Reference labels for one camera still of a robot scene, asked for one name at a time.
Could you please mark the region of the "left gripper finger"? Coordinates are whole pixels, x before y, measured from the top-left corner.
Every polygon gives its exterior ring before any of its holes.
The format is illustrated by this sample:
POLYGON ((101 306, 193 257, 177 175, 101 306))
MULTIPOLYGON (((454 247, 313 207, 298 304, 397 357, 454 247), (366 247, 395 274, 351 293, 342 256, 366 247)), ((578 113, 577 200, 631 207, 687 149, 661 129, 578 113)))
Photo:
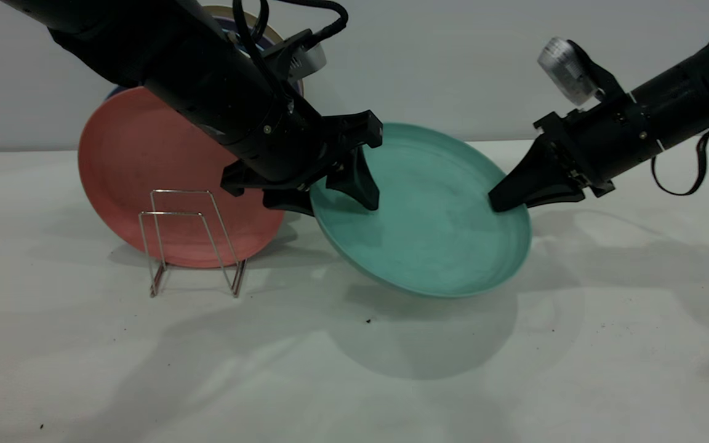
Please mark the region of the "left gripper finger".
POLYGON ((326 188, 347 194, 366 210, 375 211, 379 207, 380 190, 367 166, 362 146, 343 155, 327 175, 326 188))
POLYGON ((262 204, 270 210, 280 210, 304 214, 314 218, 315 214, 307 187, 293 189, 263 189, 262 204))

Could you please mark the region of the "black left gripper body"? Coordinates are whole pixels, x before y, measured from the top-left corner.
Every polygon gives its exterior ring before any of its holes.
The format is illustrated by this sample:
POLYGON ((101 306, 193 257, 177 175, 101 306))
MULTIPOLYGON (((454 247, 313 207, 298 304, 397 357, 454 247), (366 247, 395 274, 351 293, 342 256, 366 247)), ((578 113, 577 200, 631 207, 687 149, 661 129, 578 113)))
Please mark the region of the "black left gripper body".
POLYGON ((220 179, 220 187, 229 194, 312 184, 332 173, 356 148, 378 148, 383 137, 382 121, 370 110, 304 123, 284 114, 269 132, 265 128, 229 146, 237 161, 224 168, 220 179))

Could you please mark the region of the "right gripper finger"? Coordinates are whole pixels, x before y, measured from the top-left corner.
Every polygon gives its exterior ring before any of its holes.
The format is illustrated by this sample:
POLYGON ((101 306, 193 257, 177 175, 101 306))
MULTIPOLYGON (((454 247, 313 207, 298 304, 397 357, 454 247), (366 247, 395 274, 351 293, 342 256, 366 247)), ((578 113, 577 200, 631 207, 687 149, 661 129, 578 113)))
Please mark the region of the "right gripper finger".
POLYGON ((543 187, 538 191, 532 191, 524 200, 524 205, 528 208, 538 207, 548 204, 568 204, 568 202, 580 202, 585 199, 582 189, 569 184, 553 184, 543 187))
POLYGON ((546 135, 536 138, 518 165, 489 193, 495 212, 506 212, 525 206, 524 200, 532 191, 553 184, 569 184, 569 171, 556 154, 546 135))

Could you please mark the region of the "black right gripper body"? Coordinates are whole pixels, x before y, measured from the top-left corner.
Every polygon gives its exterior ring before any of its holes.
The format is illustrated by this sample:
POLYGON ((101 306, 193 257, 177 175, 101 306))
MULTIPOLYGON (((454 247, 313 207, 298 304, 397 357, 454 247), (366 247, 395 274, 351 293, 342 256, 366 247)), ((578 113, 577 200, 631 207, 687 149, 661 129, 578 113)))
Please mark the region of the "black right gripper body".
POLYGON ((646 117, 632 102, 602 103, 549 113, 534 122, 577 184, 599 198, 614 190, 613 179, 646 159, 646 117))

